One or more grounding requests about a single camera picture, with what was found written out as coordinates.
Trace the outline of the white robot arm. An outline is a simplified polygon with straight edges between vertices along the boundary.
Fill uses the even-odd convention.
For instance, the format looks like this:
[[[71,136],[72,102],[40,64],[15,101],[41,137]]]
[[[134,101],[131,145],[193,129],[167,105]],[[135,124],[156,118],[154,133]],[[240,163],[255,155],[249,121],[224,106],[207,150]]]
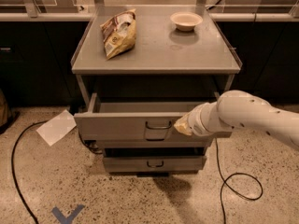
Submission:
[[[275,108],[244,91],[227,91],[217,102],[198,105],[174,127],[179,133],[197,136],[244,128],[258,130],[299,150],[299,114]]]

